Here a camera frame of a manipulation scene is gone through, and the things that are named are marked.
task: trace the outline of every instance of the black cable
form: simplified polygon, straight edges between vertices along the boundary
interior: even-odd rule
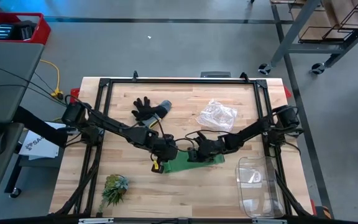
[[[160,126],[160,129],[161,129],[161,134],[162,134],[162,137],[164,138],[164,140],[165,140],[165,142],[167,142],[167,139],[165,139],[165,133],[164,133],[164,130],[162,129],[162,125],[161,125],[161,122],[160,122],[160,120],[159,120],[159,118],[158,117],[156,117],[156,115],[154,115],[154,114],[152,114],[152,116],[157,120],[157,122],[158,122],[158,125]]]
[[[276,115],[278,115],[278,114],[280,114],[280,113],[282,113],[282,112],[284,112],[284,111],[286,111],[286,110],[293,109],[293,108],[296,108],[296,113],[295,113],[295,114],[298,115],[299,109],[298,109],[297,106],[288,106],[288,107],[286,107],[286,108],[284,108],[284,109],[282,109],[282,110],[280,110],[280,111],[274,113],[272,116],[276,116]]]
[[[103,118],[104,115],[100,115],[100,114],[97,114],[96,112],[94,112],[94,111],[92,110],[92,108],[90,108],[89,105],[86,105],[84,102],[82,102],[82,101],[81,101],[80,99],[78,99],[76,96],[66,95],[66,96],[65,96],[65,103],[66,103],[66,105],[68,105],[68,103],[67,103],[67,98],[68,98],[68,97],[74,98],[79,104],[81,104],[83,107],[85,107],[89,113],[92,113],[92,114],[95,115],[97,118],[101,119],[102,122],[104,122],[104,118]],[[125,128],[125,127],[120,127],[120,126],[115,126],[115,125],[113,125],[113,126],[116,127],[116,128],[122,129],[122,130],[128,130],[128,129],[134,128],[135,126],[139,125],[139,123],[140,123],[140,122],[136,122],[136,124],[132,125],[131,127],[126,127],[126,128]]]
[[[190,152],[190,151],[193,151],[193,150],[196,149],[196,148],[195,148],[195,145],[194,145],[194,142],[193,142],[191,139],[180,138],[180,139],[176,139],[175,142],[177,142],[177,141],[182,141],[182,140],[186,140],[186,141],[191,142],[191,145],[192,145],[193,147],[191,148],[191,150],[181,150],[181,149],[179,149],[179,147],[177,147],[177,149],[178,149],[179,151],[181,151],[181,152]]]
[[[177,218],[172,218],[172,219],[162,220],[160,222],[151,223],[151,224],[177,223],[177,222],[178,222]]]
[[[77,134],[75,137],[73,137],[72,139],[68,140],[68,141],[66,142],[66,144],[72,142],[73,140],[75,140],[76,138],[78,138],[81,134],[82,134],[82,133]]]
[[[52,91],[52,92],[54,92],[55,90],[53,90],[53,88],[51,88],[49,85],[48,85],[48,83],[47,82],[45,82],[42,78],[41,78],[41,76],[39,76],[38,74],[37,74],[37,72],[34,72],[34,74],[35,75],[37,75],[38,76],[38,78],[40,78],[41,79],[41,81],[43,82],[43,83],[45,83],[45,85]]]
[[[206,132],[212,132],[212,133],[234,134],[234,133],[230,133],[230,132],[228,132],[228,131],[199,130],[199,131],[193,131],[193,132],[187,133],[187,134],[185,135],[185,139],[191,139],[191,138],[187,137],[187,136],[189,136],[189,135],[191,135],[191,134],[194,134],[194,133],[197,133],[197,132],[205,132],[205,131],[206,131]]]
[[[31,83],[31,84],[33,84],[34,86],[38,87],[40,90],[46,92],[47,95],[50,95],[50,93],[49,93],[48,91],[44,90],[43,88],[41,88],[41,86],[38,86],[37,84],[33,83],[32,81],[26,80],[25,78],[22,78],[22,77],[20,77],[20,76],[18,76],[18,75],[16,75],[16,74],[13,74],[12,72],[7,71],[7,70],[5,70],[5,69],[3,69],[3,68],[0,68],[0,70],[3,71],[3,72],[8,73],[8,74],[10,74],[10,75],[13,75],[13,76],[15,76],[15,77],[17,77],[17,78],[20,78],[21,80],[23,80],[23,81],[25,81],[25,82],[27,82],[27,83]]]
[[[45,97],[46,99],[48,99],[48,100],[50,100],[50,101],[52,101],[52,102],[55,102],[55,103],[57,103],[57,104],[59,104],[59,105],[62,105],[62,106],[64,106],[64,107],[66,107],[66,105],[64,105],[64,103],[62,103],[62,102],[60,102],[60,101],[58,101],[58,100],[55,100],[54,98],[49,97],[50,95],[49,95],[49,96],[46,96],[46,95],[40,93],[39,91],[37,91],[37,90],[35,90],[35,89],[31,88],[31,87],[27,87],[27,86],[25,86],[25,85],[15,85],[15,84],[0,85],[0,87],[2,87],[2,86],[21,86],[21,87],[24,87],[24,88],[28,88],[28,89],[30,89],[30,90],[32,90],[32,91],[34,91],[34,92],[40,94],[41,96]]]
[[[66,144],[65,147],[68,147],[68,146],[71,146],[72,144],[77,144],[77,143],[80,143],[80,142],[84,142],[84,140],[79,140],[79,141],[75,141],[75,142]]]
[[[300,148],[298,148],[298,146],[296,146],[296,145],[294,145],[294,144],[292,144],[292,143],[289,143],[289,142],[287,142],[287,141],[285,141],[285,144],[294,147],[296,150],[299,151],[299,155],[301,155],[301,150],[300,150]]]

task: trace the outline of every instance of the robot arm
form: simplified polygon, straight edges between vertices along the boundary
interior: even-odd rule
[[[294,131],[302,132],[298,129],[299,121],[294,107],[281,106],[273,109],[272,114],[268,114],[250,126],[244,128],[236,134],[224,134],[218,136],[218,140],[209,140],[198,131],[198,137],[194,138],[199,145],[198,150],[189,152],[189,162],[208,162],[212,161],[217,154],[230,154],[237,152],[246,141],[259,134],[267,135],[268,143],[271,145],[281,145],[285,142],[284,135]]]
[[[88,119],[85,118],[86,111],[88,111]],[[157,156],[157,166],[153,166],[153,172],[162,173],[163,166],[161,166],[161,163],[173,160],[178,153],[171,134],[166,134],[161,138],[158,136],[158,132],[149,128],[129,127],[99,111],[92,110],[90,105],[86,103],[70,103],[62,121],[84,133],[88,143],[100,142],[101,130],[99,128],[101,128],[125,138],[128,143],[135,147],[149,151]]]

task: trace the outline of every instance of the green plant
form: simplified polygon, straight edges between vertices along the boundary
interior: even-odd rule
[[[127,192],[128,189],[128,180],[121,175],[110,175],[106,178],[106,183],[104,184],[104,190],[102,192],[102,202],[99,206],[98,212],[103,212],[103,208],[109,206],[110,204],[117,205],[121,200],[124,201],[122,197]]]

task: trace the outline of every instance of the clear plastic container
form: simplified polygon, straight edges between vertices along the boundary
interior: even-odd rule
[[[247,216],[278,218],[285,214],[272,158],[241,158],[236,167],[236,177],[240,208]]]

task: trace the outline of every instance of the plastic storage bin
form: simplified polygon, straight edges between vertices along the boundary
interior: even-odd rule
[[[15,23],[20,22],[21,20],[18,16],[31,16],[39,17],[37,26],[35,27],[34,33],[29,40],[0,40],[4,42],[23,42],[23,43],[38,43],[46,44],[48,41],[50,27],[47,24],[47,21],[44,19],[42,13],[19,13],[19,12],[0,12],[0,24],[2,23]]]
[[[269,157],[239,160],[236,167],[239,202],[248,217],[278,218],[285,214],[273,163]]]

